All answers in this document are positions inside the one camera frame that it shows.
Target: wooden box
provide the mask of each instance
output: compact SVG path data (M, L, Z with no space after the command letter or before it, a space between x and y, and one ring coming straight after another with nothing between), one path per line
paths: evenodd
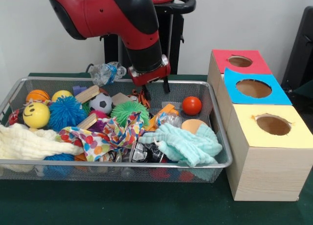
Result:
M207 82L217 95L225 68L245 74L272 74L257 50L212 50Z
M313 136L289 105L234 104L226 169L235 201L296 201L313 164Z
M213 87L227 130L231 100L223 82L226 68L243 74L271 74L271 71L257 50L212 50L207 81Z
M243 74L228 68L220 82L217 101L226 131L233 103L291 105L273 75Z

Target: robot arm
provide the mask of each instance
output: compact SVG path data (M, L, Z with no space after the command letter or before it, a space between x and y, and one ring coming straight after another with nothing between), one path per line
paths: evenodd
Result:
M152 0L49 0L66 31L75 39L117 34L133 65L130 75L142 86L170 73L161 52Z

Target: red box lid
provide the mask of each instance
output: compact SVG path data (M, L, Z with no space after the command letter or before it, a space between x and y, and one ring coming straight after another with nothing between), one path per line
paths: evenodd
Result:
M272 74L257 50L213 50L221 74L225 68L244 74Z

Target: yellow ball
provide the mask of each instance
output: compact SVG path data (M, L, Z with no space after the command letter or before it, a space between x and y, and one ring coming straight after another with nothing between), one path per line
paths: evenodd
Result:
M30 128L39 129L48 124L50 110L42 103L32 103L24 109L23 120Z
M57 101L58 98L65 98L68 96L73 96L71 92L67 91L67 90L60 90L58 92L56 92L53 97L52 97L52 102Z

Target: metal mesh bin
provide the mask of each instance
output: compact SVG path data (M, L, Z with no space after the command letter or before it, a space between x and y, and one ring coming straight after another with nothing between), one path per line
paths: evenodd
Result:
M42 78L27 77L19 80L0 105L0 119L8 126L7 118L11 110L19 109L25 103L27 94L41 89L52 96L58 90L72 90L73 86L90 87L91 79L83 78ZM135 88L131 80L122 79L103 87L111 96L121 92L132 93ZM161 82L149 84L151 93L150 112L156 114L166 104L175 105L183 121L196 118L208 124L216 133L223 150L215 157L218 164L197 165L190 168L178 163L106 163L81 161L31 161L0 159L0 179L9 180L81 180L81 181L158 181L158 182L209 182L213 183L223 168L232 162L228 140L219 114L212 87L206 82L170 81L171 92L165 94ZM197 116L187 116L181 108L187 96L198 97L202 111ZM27 173L18 173L5 168L6 164L31 168Z

